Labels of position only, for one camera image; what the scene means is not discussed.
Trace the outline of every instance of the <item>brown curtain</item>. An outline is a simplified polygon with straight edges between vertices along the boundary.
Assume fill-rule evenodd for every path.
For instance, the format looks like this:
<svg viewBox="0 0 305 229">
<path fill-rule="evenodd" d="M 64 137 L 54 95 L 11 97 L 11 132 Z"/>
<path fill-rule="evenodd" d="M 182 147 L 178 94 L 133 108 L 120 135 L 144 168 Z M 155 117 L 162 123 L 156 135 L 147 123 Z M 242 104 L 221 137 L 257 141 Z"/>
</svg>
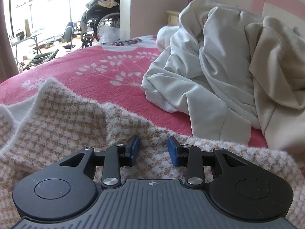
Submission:
<svg viewBox="0 0 305 229">
<path fill-rule="evenodd" d="M 0 0 L 0 83 L 17 74 L 19 71 L 6 30 L 3 0 Z"/>
</svg>

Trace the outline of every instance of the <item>pink painted stripe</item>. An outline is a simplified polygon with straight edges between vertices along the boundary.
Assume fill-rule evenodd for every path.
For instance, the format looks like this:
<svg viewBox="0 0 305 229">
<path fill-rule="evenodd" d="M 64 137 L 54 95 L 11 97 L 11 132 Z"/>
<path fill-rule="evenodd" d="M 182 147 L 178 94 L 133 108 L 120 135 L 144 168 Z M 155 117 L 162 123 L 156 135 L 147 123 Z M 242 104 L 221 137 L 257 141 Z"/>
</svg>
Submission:
<svg viewBox="0 0 305 229">
<path fill-rule="evenodd" d="M 265 0 L 305 21 L 305 4 L 299 0 Z"/>
<path fill-rule="evenodd" d="M 265 0 L 252 0 L 251 11 L 258 15 L 262 15 Z"/>
</svg>

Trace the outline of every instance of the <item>pink bedspread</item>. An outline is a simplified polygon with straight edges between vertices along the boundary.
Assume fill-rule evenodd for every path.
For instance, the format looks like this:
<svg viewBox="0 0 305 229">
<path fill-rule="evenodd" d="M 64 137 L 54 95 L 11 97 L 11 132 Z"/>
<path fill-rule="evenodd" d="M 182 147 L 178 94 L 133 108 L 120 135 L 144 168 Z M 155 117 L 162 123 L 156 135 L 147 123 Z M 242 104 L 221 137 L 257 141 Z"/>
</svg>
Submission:
<svg viewBox="0 0 305 229">
<path fill-rule="evenodd" d="M 155 125 L 192 135 L 189 116 L 167 113 L 148 102 L 142 77 L 159 55 L 154 36 L 135 44 L 103 45 L 76 50 L 0 84 L 0 103 L 13 104 L 34 95 L 47 77 L 54 77 L 78 95 L 99 103 L 112 102 Z M 267 147 L 260 130 L 251 130 L 249 146 Z"/>
</svg>

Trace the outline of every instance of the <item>gray gripper base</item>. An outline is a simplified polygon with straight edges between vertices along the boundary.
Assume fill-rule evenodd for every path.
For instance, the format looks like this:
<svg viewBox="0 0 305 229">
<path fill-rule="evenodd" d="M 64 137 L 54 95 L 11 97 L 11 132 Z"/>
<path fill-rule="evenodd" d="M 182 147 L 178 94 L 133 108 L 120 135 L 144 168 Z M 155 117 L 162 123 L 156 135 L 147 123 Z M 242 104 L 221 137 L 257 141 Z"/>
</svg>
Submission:
<svg viewBox="0 0 305 229">
<path fill-rule="evenodd" d="M 105 189 L 78 217 L 39 224 L 22 219 L 14 229 L 292 229 L 284 218 L 265 223 L 234 220 L 216 210 L 204 192 L 182 186 L 178 179 L 128 179 Z"/>
</svg>

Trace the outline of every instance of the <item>beige and white checkered fabric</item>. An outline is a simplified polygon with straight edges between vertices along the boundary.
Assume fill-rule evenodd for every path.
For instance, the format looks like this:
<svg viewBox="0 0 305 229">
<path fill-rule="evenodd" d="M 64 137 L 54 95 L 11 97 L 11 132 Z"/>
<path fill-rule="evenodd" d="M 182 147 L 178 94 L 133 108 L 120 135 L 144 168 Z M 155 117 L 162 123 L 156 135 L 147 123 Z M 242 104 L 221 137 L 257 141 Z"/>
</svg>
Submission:
<svg viewBox="0 0 305 229">
<path fill-rule="evenodd" d="M 113 104 L 100 105 L 81 98 L 54 79 L 48 79 L 41 87 L 21 124 L 14 123 L 5 106 L 0 106 L 0 119 L 1 229 L 10 228 L 20 219 L 11 198 L 20 179 L 84 147 L 105 150 L 114 143 L 126 142 L 134 134 L 139 135 L 141 147 L 136 165 L 121 168 L 123 180 L 183 178 L 185 168 L 172 167 L 167 153 L 170 135 L 182 144 L 197 145 L 205 151 L 223 147 L 287 180 L 294 191 L 287 219 L 297 228 L 305 228 L 305 181 L 285 152 L 178 135 Z M 96 181 L 101 172 L 98 168 Z M 207 182 L 213 180 L 209 168 L 205 168 L 205 175 Z"/>
</svg>

